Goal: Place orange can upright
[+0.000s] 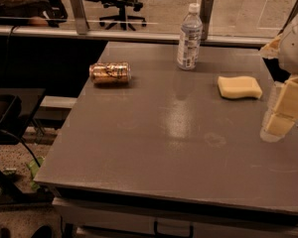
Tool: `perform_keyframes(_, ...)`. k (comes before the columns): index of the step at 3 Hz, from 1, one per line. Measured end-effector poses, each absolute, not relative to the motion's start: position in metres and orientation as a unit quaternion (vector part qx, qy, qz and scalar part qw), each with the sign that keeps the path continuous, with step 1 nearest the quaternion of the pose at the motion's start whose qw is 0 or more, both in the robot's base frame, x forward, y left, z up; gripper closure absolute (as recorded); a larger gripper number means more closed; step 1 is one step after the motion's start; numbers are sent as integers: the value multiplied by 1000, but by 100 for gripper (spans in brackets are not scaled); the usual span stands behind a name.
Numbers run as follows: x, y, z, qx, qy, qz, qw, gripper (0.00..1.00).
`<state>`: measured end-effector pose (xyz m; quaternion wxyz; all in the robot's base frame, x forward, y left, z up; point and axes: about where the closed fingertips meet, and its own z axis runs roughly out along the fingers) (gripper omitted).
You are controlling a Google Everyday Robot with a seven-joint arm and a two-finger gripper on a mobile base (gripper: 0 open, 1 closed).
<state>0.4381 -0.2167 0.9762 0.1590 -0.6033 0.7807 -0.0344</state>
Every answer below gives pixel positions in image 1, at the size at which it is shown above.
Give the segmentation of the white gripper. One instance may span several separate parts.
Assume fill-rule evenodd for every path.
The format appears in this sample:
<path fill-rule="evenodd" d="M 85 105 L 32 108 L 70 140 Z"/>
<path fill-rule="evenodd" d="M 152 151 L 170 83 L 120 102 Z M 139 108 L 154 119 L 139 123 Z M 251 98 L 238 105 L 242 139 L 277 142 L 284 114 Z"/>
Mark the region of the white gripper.
<path fill-rule="evenodd" d="M 264 59 L 277 59 L 279 66 L 298 74 L 298 13 L 284 29 L 259 50 Z M 284 137 L 298 119 L 298 75 L 285 82 L 276 81 L 270 91 L 264 115 L 264 133 L 268 137 Z"/>

